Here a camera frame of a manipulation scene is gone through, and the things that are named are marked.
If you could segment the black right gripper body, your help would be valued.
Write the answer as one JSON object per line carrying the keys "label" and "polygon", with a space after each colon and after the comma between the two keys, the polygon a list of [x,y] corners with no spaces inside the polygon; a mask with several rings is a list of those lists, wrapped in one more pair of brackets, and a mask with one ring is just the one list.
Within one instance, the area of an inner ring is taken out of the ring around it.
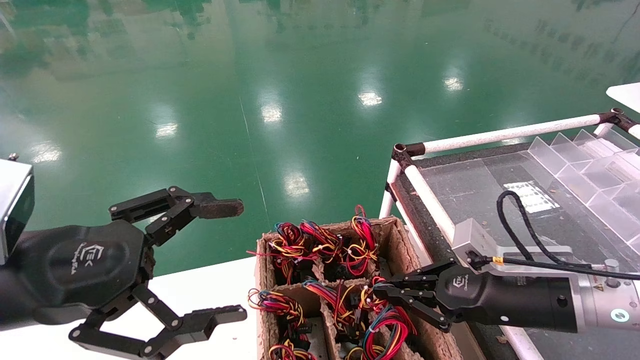
{"label": "black right gripper body", "polygon": [[450,268],[439,274],[435,299],[454,322],[578,332],[567,278],[498,276]]}

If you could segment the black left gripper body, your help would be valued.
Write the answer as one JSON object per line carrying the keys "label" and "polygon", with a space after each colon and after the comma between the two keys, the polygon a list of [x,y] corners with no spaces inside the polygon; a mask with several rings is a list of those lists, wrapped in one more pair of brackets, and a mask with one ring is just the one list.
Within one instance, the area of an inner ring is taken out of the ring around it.
{"label": "black left gripper body", "polygon": [[1,330],[116,319],[153,278],[146,234],[124,220],[24,232],[1,267]]}

